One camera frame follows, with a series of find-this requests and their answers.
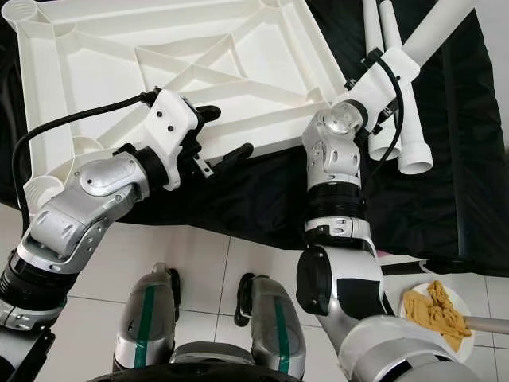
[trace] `white tile floor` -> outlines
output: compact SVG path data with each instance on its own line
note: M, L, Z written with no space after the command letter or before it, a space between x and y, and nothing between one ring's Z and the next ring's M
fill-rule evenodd
M17 243L18 212L0 205L0 267ZM277 279L295 295L299 252L280 251L189 227L142 227L115 224L72 288L68 305L55 324L56 343L37 382L88 380L108 373L115 331L130 288L157 261L166 261L182 277L181 319L177 344L222 341L250 347L249 326L239 328L231 316L241 275L248 271ZM390 256L383 263L402 262ZM387 294L397 307L403 290L435 276L387 278ZM478 275L438 276L459 291L472 314L509 318L509 279ZM337 360L315 317L296 304L308 344L305 380L343 381ZM509 381L509 336L478 333L467 361L486 382Z

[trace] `green stripe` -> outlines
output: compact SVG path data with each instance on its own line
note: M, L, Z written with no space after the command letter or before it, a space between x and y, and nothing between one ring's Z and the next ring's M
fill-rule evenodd
M289 369L289 342L288 333L286 332L285 312L279 302L274 300L274 308L276 310L276 330L279 339L279 371L288 374Z
M134 354L134 368L144 368L146 366L146 350L150 335L150 326L152 325L153 297L156 289L154 286L148 286L143 296L142 318L140 319L140 329L136 337L136 353Z

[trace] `black cloth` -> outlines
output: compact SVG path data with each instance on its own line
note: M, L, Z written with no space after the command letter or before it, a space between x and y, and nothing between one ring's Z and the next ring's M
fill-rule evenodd
M393 3L405 40L434 2ZM362 76L362 2L308 0L308 4L344 75ZM25 129L25 120L16 65L4 53L15 51L16 41L3 26L0 38L6 47L0 52L0 68L3 61L11 62L0 84L7 79L9 94L18 95L11 96L9 103L18 116L15 126L6 124L9 113L4 103L0 110L0 160L5 163L0 169L0 201L14 205L6 163L12 137ZM364 190L375 245L432 259L436 271L509 275L509 181L492 66L475 13L422 68L414 89L434 167L422 175L405 176L391 161L375 175ZM2 86L2 101L5 94ZM363 151L365 178L375 163ZM304 247L305 162L302 147L253 158L214 181L156 193L122 221L191 224L278 248L300 249Z

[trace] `white tube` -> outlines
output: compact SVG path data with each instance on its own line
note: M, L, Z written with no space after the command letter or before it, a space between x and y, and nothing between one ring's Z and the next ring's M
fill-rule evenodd
M402 42L399 36L398 21L391 0L385 0L380 4L380 18L382 19L386 48L401 48ZM431 156L431 149L424 141L422 134L414 90L412 85L409 85L401 91L403 103L405 104L405 115L401 132L402 152L398 157L399 171L405 175L425 173L433 167L433 157Z
M380 27L379 9L376 0L363 0L364 13L364 38L366 40L366 53L374 48L383 51L382 28ZM389 118L381 124L382 130L377 134L370 134L367 140L369 156L375 161L379 161L386 153L387 149L396 134L394 118ZM401 140L398 139L396 146L387 157L387 160L397 158L401 152Z
M403 50L421 67L474 9L476 0L439 0L406 40Z

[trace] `yellow food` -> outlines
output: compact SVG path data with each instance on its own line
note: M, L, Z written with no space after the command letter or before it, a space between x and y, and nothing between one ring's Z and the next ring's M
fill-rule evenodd
M428 286L428 293L431 298L415 290L403 295L406 318L439 332L457 352L463 338L472 336L472 332L467 329L463 315L454 309L440 281L433 281Z

